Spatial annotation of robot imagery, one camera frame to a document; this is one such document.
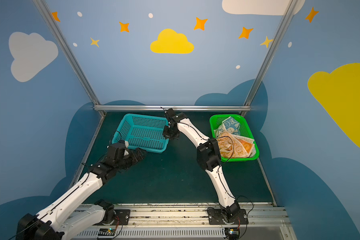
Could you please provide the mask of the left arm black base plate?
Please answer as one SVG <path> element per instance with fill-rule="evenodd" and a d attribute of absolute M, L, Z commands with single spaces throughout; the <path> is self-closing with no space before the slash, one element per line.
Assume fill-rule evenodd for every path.
<path fill-rule="evenodd" d="M 130 219 L 131 210 L 107 210 L 99 226 L 127 225 Z"/>

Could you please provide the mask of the teal plastic basket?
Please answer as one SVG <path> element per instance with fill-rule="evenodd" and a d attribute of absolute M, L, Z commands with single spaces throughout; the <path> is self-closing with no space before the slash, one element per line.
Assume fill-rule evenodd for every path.
<path fill-rule="evenodd" d="M 115 131 L 112 143 L 128 142 L 129 149 L 140 148 L 150 153 L 163 153 L 169 140 L 163 136 L 166 118 L 126 114 Z"/>

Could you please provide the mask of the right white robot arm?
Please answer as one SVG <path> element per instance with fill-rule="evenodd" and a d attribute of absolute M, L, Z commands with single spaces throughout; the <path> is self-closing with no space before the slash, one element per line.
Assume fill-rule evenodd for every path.
<path fill-rule="evenodd" d="M 210 177 L 218 195 L 223 219 L 226 223 L 233 223 L 240 213 L 240 205 L 232 194 L 225 179 L 218 140 L 209 138 L 199 131 L 184 114 L 164 109 L 168 125 L 163 130 L 165 139 L 178 139 L 184 134 L 197 149 L 197 163 Z"/>

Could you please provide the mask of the green plastic basket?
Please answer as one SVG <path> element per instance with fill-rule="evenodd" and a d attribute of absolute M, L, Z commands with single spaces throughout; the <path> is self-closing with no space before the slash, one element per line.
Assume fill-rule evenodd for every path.
<path fill-rule="evenodd" d="M 223 162 L 256 160 L 259 149 L 244 117 L 220 114 L 210 117 L 213 138 L 218 140 Z"/>

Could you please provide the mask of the orange bunny pattern towel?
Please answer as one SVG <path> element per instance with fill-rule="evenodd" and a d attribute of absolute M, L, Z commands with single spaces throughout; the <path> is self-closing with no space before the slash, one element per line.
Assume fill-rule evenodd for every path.
<path fill-rule="evenodd" d="M 255 140 L 224 131 L 217 137 L 222 158 L 244 159 L 256 154 Z"/>

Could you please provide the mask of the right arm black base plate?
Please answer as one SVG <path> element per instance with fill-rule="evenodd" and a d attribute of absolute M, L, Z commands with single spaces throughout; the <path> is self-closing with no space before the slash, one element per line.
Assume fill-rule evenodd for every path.
<path fill-rule="evenodd" d="M 210 225 L 246 225 L 249 223 L 246 210 L 241 209 L 239 213 L 229 219 L 221 209 L 208 208 L 208 221 Z"/>

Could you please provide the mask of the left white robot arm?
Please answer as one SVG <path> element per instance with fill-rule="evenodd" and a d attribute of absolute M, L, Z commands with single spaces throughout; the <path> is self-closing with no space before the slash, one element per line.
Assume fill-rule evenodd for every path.
<path fill-rule="evenodd" d="M 70 240 L 88 227 L 111 222 L 114 205 L 98 201 L 89 210 L 76 217 L 71 214 L 94 192 L 103 187 L 117 173 L 141 162 L 147 151 L 129 149 L 124 141 L 108 146 L 100 160 L 66 193 L 40 210 L 36 215 L 26 214 L 17 226 L 16 240 Z"/>

